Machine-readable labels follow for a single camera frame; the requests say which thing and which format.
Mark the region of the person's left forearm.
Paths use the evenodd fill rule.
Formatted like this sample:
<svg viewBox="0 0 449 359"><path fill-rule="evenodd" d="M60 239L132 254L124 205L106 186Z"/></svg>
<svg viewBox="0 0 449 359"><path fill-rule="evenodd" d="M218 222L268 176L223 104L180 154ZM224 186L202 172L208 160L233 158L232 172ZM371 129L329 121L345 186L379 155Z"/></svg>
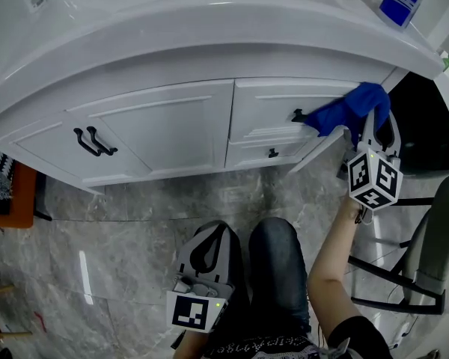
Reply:
<svg viewBox="0 0 449 359"><path fill-rule="evenodd" d="M209 334L186 330L174 351L173 359L201 359L209 340Z"/></svg>

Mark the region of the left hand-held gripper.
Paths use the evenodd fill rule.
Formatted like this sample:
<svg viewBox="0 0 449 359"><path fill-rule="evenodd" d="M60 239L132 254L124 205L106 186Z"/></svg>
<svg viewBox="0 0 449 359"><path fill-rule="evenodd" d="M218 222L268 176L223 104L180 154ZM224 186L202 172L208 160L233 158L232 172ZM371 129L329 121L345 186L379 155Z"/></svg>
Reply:
<svg viewBox="0 0 449 359"><path fill-rule="evenodd" d="M169 327L211 332L235 291L235 234L226 224L203 224L180 249L174 286L166 293Z"/></svg>

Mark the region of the grey chair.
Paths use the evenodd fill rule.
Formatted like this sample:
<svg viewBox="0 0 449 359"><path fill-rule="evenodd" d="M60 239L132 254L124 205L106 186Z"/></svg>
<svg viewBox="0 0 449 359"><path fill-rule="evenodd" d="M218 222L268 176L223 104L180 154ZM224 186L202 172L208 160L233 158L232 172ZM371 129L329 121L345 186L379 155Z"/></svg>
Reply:
<svg viewBox="0 0 449 359"><path fill-rule="evenodd" d="M399 206L430 208L410 240L400 243L406 251L391 270L385 270L356 257L348 263L403 289L398 304L352 297L354 304L415 315L442 315L445 310L445 283L449 270L449 176L434 197L397 201Z"/></svg>

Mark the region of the orange sofa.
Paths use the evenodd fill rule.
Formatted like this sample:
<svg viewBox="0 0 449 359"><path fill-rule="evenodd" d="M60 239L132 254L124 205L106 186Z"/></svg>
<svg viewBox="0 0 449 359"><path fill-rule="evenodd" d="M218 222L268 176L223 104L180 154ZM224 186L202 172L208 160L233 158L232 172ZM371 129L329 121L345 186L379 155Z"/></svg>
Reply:
<svg viewBox="0 0 449 359"><path fill-rule="evenodd" d="M12 198L8 215L0 215L0 229L29 229L35 218L51 221L52 218L37 208L37 172L15 160L12 181Z"/></svg>

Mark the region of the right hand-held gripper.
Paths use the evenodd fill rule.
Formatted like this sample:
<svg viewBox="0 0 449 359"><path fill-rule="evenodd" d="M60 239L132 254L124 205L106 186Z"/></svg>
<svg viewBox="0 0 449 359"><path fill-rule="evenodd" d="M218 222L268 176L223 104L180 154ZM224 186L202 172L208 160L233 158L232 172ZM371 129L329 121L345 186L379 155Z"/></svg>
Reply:
<svg viewBox="0 0 449 359"><path fill-rule="evenodd" d="M337 178L347 182L349 196L370 211L395 204L403 181L395 116L390 111L383 125L383 145L376 137L375 125L375 115L369 114L358 146L345 152L337 172Z"/></svg>

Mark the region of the blue cloth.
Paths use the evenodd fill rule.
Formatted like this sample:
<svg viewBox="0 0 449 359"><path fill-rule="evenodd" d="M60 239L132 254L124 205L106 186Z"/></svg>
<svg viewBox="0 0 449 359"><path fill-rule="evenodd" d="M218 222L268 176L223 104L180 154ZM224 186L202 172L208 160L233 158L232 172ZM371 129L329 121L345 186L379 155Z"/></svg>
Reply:
<svg viewBox="0 0 449 359"><path fill-rule="evenodd" d="M304 124L313 127L319 136L328 136L336 126L345 126L351 132L354 146L358 145L366 118L375 111L376 128L387 120L391 109L389 95L381 85L362 82L347 95L308 114Z"/></svg>

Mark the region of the person's black lace-print shirt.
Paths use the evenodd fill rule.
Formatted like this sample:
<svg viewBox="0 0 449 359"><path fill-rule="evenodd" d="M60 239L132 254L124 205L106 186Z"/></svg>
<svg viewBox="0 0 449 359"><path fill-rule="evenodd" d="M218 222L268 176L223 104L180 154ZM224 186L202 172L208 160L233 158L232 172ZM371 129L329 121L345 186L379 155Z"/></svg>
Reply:
<svg viewBox="0 0 449 359"><path fill-rule="evenodd" d="M380 332L368 319L354 316L340 323L326 347L306 334L252 337L215 346L201 359L393 359Z"/></svg>

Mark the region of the person's right leg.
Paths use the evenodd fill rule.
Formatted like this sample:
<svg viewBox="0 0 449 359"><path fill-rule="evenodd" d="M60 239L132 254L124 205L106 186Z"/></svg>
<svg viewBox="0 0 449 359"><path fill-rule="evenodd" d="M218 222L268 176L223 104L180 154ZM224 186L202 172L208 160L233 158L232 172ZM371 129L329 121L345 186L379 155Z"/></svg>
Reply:
<svg viewBox="0 0 449 359"><path fill-rule="evenodd" d="M265 334L308 334L305 261L295 228L279 217L264 218L248 243L251 317Z"/></svg>

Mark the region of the person's left leg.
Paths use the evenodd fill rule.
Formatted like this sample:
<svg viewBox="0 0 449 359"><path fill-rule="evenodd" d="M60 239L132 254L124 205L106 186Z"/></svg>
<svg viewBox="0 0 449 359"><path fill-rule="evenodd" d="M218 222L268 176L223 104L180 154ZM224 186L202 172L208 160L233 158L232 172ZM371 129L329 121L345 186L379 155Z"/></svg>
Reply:
<svg viewBox="0 0 449 359"><path fill-rule="evenodd" d="M229 226L226 222L221 220L210 221L207 222L206 224L226 224L227 226ZM234 273L235 273L236 286L235 291L230 300L230 312L241 313L245 312L248 309L250 301L248 297L248 290L245 283L241 244L238 235L235 232L234 234L235 234L235 262L236 262L234 265L235 267Z"/></svg>

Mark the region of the person's right forearm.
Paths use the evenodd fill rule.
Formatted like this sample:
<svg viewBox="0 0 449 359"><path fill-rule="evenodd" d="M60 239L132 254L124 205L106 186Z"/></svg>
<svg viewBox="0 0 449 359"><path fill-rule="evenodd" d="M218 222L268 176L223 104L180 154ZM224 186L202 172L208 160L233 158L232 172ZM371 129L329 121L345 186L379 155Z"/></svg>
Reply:
<svg viewBox="0 0 449 359"><path fill-rule="evenodd" d="M325 338L343 321L360 315L343 286L359 210L357 202L343 198L308 274L308 296Z"/></svg>

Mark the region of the white cabinet door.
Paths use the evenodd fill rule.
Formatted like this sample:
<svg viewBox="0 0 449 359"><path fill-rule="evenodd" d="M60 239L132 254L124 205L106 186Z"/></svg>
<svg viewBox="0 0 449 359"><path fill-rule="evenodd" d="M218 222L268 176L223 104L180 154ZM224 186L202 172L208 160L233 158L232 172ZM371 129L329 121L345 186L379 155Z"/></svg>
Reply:
<svg viewBox="0 0 449 359"><path fill-rule="evenodd" d="M138 182L150 169L100 119L67 111L39 120L0 117L0 150L49 177L92 194Z"/></svg>
<svg viewBox="0 0 449 359"><path fill-rule="evenodd" d="M70 110L107 126L150 172L148 180L208 174L225 166L234 81L168 85L100 99Z"/></svg>

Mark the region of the large white drawer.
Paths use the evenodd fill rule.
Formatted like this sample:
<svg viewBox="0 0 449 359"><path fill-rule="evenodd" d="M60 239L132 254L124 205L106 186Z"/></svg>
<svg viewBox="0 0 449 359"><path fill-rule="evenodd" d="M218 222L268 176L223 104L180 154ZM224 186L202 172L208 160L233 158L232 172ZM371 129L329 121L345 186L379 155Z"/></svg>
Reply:
<svg viewBox="0 0 449 359"><path fill-rule="evenodd" d="M293 121L295 110L310 114L356 87L356 82L331 79L237 79L230 141L314 138L317 130Z"/></svg>

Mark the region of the white vanity cabinet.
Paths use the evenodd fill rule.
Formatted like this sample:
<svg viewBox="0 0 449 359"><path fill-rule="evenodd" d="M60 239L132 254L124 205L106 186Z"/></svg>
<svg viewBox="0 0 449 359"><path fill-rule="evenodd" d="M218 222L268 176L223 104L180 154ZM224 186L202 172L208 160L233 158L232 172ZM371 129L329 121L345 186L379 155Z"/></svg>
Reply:
<svg viewBox="0 0 449 359"><path fill-rule="evenodd" d="M392 89L441 58L373 0L0 0L0 117L39 120L168 85L331 79Z"/></svg>

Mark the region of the person's leg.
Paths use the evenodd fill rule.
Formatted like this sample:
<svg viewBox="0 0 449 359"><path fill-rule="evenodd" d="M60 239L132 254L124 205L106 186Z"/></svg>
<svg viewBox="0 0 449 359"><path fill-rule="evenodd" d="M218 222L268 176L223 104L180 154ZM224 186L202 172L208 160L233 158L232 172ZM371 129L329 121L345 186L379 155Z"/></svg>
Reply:
<svg viewBox="0 0 449 359"><path fill-rule="evenodd" d="M295 228L279 217L264 218L248 243L251 317L265 334L308 334L305 261Z"/></svg>
<svg viewBox="0 0 449 359"><path fill-rule="evenodd" d="M226 224L227 226L229 226L226 222L221 220L210 221L207 222L206 224ZM234 273L235 273L236 286L235 291L230 300L230 312L241 313L245 312L248 309L250 301L248 297L248 290L245 283L241 244L238 235L235 232L234 234L235 234L235 262L236 262L234 265L235 267Z"/></svg>

